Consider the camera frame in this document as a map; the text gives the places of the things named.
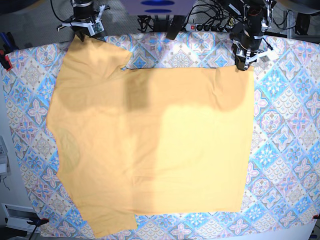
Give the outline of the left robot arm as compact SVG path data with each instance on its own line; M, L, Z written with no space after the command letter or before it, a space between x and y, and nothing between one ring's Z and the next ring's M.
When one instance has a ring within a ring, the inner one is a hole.
M140 32L165 32L169 40L186 30L230 30L235 65L240 70L247 70L252 62L267 55L260 44L272 27L272 0L211 0L199 5L193 0L124 0L122 4L129 14L137 16ZM202 24L190 23L197 7L206 7L214 15Z

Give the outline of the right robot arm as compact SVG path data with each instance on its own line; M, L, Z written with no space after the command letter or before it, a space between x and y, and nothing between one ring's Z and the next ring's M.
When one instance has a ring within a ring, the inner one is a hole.
M93 0L71 0L70 4L73 15L60 20L58 31L70 27L81 41L85 36L95 39L107 36L102 15L111 9L109 5L103 4L95 8ZM193 0L123 0L122 4L127 13L136 19L139 33L166 33L168 40L175 40L180 32L186 30L190 16L195 14L195 8L208 7L215 13L209 17L210 27L215 21L223 22L227 16L235 16L217 1L195 5Z

